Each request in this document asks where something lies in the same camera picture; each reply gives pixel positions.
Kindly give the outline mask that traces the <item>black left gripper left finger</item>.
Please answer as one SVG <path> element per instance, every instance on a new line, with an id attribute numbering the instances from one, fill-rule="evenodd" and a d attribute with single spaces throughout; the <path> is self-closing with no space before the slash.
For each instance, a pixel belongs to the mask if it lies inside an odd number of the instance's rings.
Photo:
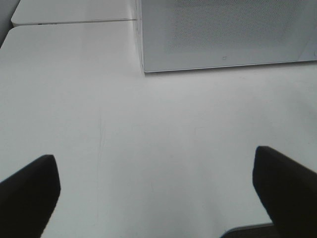
<path id="1" fill-rule="evenodd" d="M 43 155 L 0 183 L 0 236 L 39 238 L 60 196 L 55 157 Z"/>

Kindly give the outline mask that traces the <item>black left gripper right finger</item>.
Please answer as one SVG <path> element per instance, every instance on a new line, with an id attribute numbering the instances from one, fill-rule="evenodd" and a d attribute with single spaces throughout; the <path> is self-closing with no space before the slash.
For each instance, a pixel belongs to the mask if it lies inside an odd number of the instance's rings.
<path id="1" fill-rule="evenodd" d="M 317 236 L 317 174 L 268 146 L 256 149 L 256 193 L 282 238 Z"/>

